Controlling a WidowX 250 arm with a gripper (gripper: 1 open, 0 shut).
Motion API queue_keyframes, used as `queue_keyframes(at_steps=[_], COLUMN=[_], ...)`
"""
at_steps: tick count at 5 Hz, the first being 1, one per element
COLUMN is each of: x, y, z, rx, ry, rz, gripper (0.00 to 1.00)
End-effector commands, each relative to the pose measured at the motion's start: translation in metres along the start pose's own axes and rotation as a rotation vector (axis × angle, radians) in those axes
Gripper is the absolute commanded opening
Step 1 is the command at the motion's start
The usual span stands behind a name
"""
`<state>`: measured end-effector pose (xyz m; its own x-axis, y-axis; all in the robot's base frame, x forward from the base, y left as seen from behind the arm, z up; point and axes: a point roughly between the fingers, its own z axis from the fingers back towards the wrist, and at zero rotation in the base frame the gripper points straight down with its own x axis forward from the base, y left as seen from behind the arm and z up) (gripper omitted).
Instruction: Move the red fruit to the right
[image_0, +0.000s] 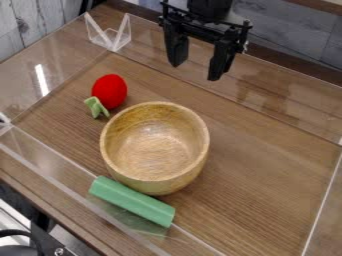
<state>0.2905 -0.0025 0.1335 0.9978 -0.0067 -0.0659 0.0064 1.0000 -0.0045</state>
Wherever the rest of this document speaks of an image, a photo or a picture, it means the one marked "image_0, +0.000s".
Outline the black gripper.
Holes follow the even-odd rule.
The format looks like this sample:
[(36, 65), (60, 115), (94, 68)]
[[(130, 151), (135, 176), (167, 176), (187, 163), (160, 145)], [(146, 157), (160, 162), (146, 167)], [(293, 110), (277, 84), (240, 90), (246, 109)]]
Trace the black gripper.
[(170, 64), (178, 67), (188, 58), (187, 34), (212, 43), (207, 79), (219, 80), (230, 69), (235, 53), (246, 51), (252, 22), (234, 12), (234, 0), (160, 0), (160, 5)]

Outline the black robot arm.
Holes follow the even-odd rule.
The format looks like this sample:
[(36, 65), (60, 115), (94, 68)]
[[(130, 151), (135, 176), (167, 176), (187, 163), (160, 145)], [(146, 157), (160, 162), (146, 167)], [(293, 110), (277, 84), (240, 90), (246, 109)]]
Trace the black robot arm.
[(248, 45), (252, 23), (232, 11), (234, 0), (160, 0), (168, 62), (180, 66), (188, 59), (190, 37), (214, 45), (210, 59), (210, 81), (220, 79), (230, 70), (235, 55), (243, 54)]

